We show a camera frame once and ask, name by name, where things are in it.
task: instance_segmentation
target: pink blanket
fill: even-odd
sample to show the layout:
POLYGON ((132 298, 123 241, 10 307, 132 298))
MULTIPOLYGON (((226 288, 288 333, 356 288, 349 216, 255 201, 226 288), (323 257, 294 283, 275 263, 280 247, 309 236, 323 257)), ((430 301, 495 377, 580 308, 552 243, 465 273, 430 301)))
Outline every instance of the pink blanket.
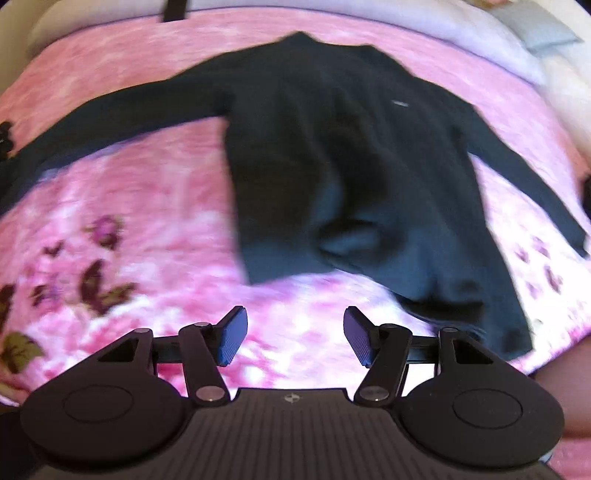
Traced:
MULTIPOLYGON (((535 90, 441 41, 376 22, 250 8, 188 20, 143 18, 73 34, 50 46, 0 98, 21 148, 83 102, 164 79, 216 54, 296 30, 338 44, 369 43, 415 74, 474 103, 560 195, 581 224, 584 162, 535 90)), ((0 394, 27 392, 136 327, 173 335, 217 322, 236 304, 249 334, 223 370, 238 386, 347 387, 365 375, 342 329, 357 305, 375 323, 429 335, 367 278, 335 272, 249 286, 234 244, 224 122, 191 122, 114 145, 50 174, 0 220, 0 394)), ((544 212, 475 159, 489 227, 530 321, 529 373, 591 332, 591 262, 544 212)), ((184 392, 179 369, 164 378, 184 392)))

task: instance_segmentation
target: screw head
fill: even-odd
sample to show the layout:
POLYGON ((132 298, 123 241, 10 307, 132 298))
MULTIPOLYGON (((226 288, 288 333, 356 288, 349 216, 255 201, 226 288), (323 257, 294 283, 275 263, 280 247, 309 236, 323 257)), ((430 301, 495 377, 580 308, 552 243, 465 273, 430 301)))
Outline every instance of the screw head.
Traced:
POLYGON ((382 401, 388 398, 389 393, 388 390, 386 390, 383 387, 379 387, 377 385, 370 385, 368 387, 363 387, 359 392, 359 395, 361 395, 361 398, 363 398, 364 400, 382 401))
POLYGON ((217 401, 221 400, 226 392, 223 388, 216 387, 215 385, 207 385, 205 387, 201 387, 199 390, 195 392, 197 398, 203 401, 217 401))

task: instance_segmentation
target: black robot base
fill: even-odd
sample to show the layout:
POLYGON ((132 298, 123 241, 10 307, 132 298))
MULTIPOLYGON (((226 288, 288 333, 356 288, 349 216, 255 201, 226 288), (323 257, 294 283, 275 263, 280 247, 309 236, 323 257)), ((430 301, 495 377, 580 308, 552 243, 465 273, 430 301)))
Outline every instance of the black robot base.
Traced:
POLYGON ((0 416, 5 480, 544 480, 558 402, 455 328, 413 337, 357 308, 344 332, 367 375, 345 389, 241 388, 218 367, 246 336, 235 307, 172 337, 139 328, 0 416), (158 378, 182 363, 189 397, 158 378), (435 376, 403 397, 409 364, 435 376))

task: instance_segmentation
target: gray pillow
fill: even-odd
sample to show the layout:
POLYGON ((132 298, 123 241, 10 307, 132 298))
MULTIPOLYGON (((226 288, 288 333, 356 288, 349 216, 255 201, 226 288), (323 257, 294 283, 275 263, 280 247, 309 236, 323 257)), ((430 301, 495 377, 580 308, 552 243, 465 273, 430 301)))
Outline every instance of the gray pillow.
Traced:
POLYGON ((517 35, 532 53, 581 42, 565 24, 531 0, 519 0, 489 10, 517 35))

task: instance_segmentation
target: ribbed plastic surface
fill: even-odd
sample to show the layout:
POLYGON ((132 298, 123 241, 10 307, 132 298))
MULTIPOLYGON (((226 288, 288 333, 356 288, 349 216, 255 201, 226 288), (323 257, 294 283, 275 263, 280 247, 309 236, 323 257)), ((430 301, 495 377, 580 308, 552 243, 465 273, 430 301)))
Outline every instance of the ribbed plastic surface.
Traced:
POLYGON ((168 451, 102 475, 44 467, 32 480, 556 480, 539 463, 470 472, 417 450, 386 411, 353 405, 343 390, 241 390, 198 411, 168 451))

